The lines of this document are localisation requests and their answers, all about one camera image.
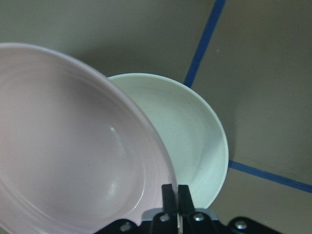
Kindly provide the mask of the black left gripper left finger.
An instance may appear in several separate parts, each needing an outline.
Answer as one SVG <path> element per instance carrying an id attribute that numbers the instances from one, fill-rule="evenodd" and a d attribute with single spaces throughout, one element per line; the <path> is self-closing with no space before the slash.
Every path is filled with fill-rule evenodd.
<path id="1" fill-rule="evenodd" d="M 176 194 L 173 190 L 172 184 L 163 184 L 162 190 L 162 203 L 163 212 L 171 215 L 177 214 Z"/>

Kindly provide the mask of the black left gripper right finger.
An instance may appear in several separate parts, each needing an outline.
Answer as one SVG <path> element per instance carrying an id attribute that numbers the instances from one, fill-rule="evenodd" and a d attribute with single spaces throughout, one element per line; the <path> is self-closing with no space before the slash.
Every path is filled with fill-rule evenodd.
<path id="1" fill-rule="evenodd" d="M 188 185 L 178 186 L 178 210 L 182 217 L 187 217 L 195 211 Z"/>

